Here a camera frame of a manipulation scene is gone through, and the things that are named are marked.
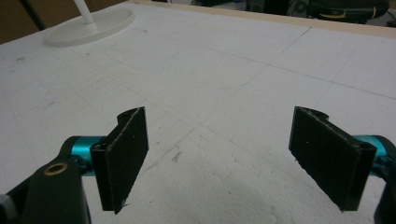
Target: scratch mark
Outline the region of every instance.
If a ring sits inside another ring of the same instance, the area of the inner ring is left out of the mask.
[[[271,206],[271,212],[270,214],[275,218],[275,224],[277,224],[277,215],[276,215],[276,210],[273,206]]]
[[[56,102],[52,101],[52,102],[48,103],[46,106],[44,106],[44,107],[43,107],[43,110],[45,110],[45,109],[47,109],[48,107],[50,107],[50,106],[52,106],[52,105],[55,105],[55,104],[56,104]]]
[[[212,172],[212,176],[214,176],[219,181],[220,184],[222,183],[220,177],[215,174],[215,171]]]
[[[181,151],[178,152],[178,153],[174,156],[174,158],[172,158],[172,161],[173,161],[173,162],[177,162],[177,161],[178,161],[178,158],[180,157],[180,154],[181,154]]]
[[[293,46],[298,40],[300,40],[303,35],[305,35],[306,33],[308,33],[310,30],[312,29],[312,27],[309,27],[305,32],[303,32],[302,34],[300,34],[297,38],[295,38],[288,46],[286,46],[282,52],[280,52],[271,62],[270,64],[273,64],[273,62],[278,59],[284,52],[286,52],[291,46]]]
[[[165,153],[163,153],[163,154],[161,155],[161,157],[160,157],[158,160],[156,160],[152,165],[150,165],[146,170],[140,171],[141,175],[145,174],[147,171],[149,171],[149,170],[152,169],[153,167],[158,167],[158,166],[159,166],[160,160],[161,160],[163,157],[165,157],[166,155],[168,155],[168,153],[170,153],[173,149],[175,149],[175,148],[179,149],[179,145],[178,145],[178,144],[179,144],[181,141],[183,141],[184,138],[186,138],[187,136],[189,136],[190,133],[192,133],[193,131],[194,131],[194,129],[191,129],[186,135],[184,135],[180,140],[178,140],[178,141],[175,143],[175,146],[174,146],[174,147],[171,147],[171,148],[167,149],[167,150],[165,151]]]
[[[205,137],[203,137],[202,135],[199,135],[202,139],[204,139],[206,142],[210,143],[209,140],[207,140]]]

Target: white table surface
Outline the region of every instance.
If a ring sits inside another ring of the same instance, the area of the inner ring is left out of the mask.
[[[149,152],[128,206],[93,223],[373,223],[384,182],[340,212],[288,150],[293,108],[396,142],[396,39],[124,3],[136,19],[90,44],[47,31],[0,46],[0,192],[71,135],[145,106]]]

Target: black plastic mount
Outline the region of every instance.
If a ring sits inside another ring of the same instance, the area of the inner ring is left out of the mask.
[[[396,162],[389,169],[389,178],[375,210],[375,224],[396,223]]]
[[[30,178],[21,223],[91,223],[81,175],[70,159],[38,169]]]
[[[319,111],[294,109],[289,149],[341,211],[356,211],[376,147],[345,133]]]

